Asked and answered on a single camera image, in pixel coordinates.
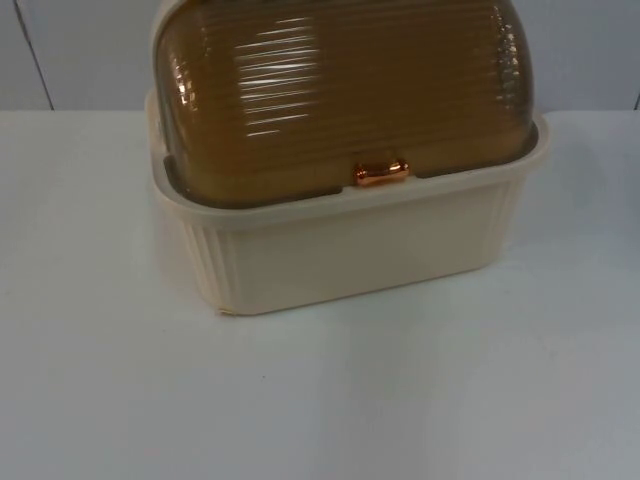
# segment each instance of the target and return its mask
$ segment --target amber transparent lid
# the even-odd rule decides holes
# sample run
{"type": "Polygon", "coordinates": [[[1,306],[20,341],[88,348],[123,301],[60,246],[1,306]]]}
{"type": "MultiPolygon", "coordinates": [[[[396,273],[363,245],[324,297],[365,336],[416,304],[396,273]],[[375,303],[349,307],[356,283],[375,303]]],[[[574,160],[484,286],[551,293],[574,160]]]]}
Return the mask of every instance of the amber transparent lid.
{"type": "Polygon", "coordinates": [[[243,208],[339,192],[369,166],[434,176],[532,143],[508,0],[186,0],[154,68],[174,181],[243,208]]]}

